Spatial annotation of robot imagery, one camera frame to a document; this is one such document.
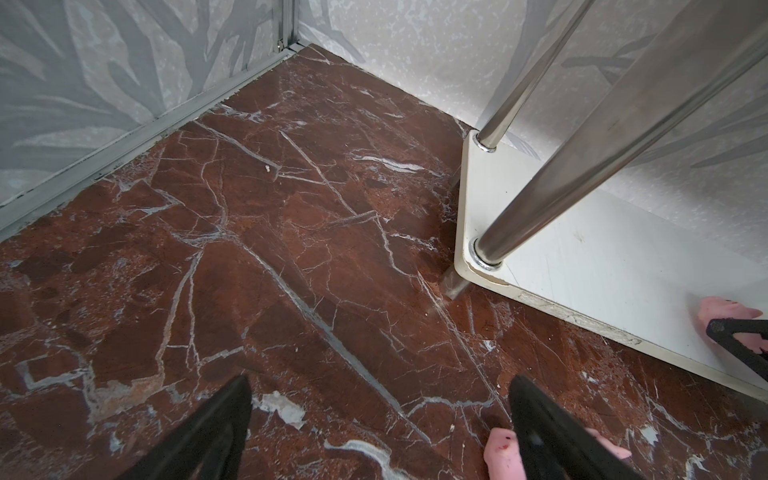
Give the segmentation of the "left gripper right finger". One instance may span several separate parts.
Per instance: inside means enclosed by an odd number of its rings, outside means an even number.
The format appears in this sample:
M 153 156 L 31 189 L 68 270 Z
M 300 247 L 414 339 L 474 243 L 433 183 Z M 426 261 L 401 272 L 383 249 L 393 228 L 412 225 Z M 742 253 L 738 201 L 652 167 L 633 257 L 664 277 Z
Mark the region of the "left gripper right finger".
M 528 479 L 641 477 L 527 377 L 512 379 L 508 399 Z

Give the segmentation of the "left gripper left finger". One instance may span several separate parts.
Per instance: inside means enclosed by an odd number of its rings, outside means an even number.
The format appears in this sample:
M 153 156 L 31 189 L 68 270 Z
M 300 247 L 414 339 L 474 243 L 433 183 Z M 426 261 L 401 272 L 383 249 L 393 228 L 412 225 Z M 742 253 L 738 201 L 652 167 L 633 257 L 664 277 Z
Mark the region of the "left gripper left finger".
M 252 414 L 245 375 L 233 377 L 121 479 L 236 479 Z

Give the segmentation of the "pink pig toy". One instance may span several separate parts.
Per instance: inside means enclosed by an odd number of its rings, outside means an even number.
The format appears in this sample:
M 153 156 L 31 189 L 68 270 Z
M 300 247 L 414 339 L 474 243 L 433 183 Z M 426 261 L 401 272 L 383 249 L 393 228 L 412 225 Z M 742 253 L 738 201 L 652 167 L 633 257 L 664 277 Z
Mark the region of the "pink pig toy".
M 752 320 L 761 319 L 763 312 L 722 297 L 705 297 L 701 300 L 697 322 L 706 335 L 706 328 L 713 319 Z M 737 333 L 733 337 L 756 354 L 767 352 L 767 341 L 758 333 Z
M 519 443 L 512 430 L 493 428 L 483 457 L 491 480 L 526 479 Z

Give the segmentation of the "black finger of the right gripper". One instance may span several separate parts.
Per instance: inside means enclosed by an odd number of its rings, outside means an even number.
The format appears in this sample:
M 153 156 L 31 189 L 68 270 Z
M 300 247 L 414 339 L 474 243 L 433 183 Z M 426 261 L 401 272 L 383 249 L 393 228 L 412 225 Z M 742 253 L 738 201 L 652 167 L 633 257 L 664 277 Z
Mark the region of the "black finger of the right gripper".
M 767 321 L 714 319 L 707 336 L 745 364 L 762 379 L 767 379 Z

